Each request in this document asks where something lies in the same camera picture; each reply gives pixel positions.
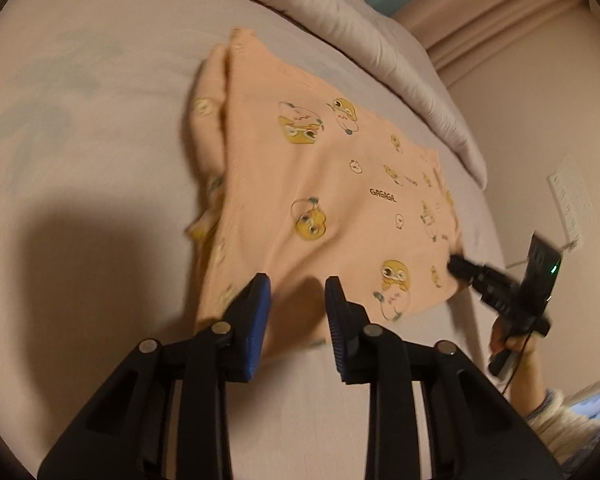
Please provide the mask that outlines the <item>person's right forearm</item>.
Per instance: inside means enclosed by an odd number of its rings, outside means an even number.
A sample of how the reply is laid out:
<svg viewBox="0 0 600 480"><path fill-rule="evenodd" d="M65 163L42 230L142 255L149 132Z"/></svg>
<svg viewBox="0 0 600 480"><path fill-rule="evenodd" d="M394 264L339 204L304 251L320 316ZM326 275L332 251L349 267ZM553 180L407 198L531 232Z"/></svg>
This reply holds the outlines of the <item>person's right forearm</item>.
<svg viewBox="0 0 600 480"><path fill-rule="evenodd" d="M560 391L547 388L536 351L533 356L520 356L509 389L512 407L552 453L564 474L573 474L600 442L600 420L573 411Z"/></svg>

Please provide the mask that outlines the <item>person's right hand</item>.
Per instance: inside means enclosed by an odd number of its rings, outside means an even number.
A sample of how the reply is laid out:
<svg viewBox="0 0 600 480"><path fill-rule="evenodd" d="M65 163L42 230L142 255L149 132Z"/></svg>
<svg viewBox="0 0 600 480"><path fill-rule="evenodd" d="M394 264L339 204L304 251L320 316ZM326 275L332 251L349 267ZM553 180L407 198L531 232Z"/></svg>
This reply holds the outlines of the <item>person's right hand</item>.
<svg viewBox="0 0 600 480"><path fill-rule="evenodd" d="M498 318L492 325L489 348L492 356L504 351L518 352L521 356L533 356L540 337L536 333L513 336L506 335L504 322Z"/></svg>

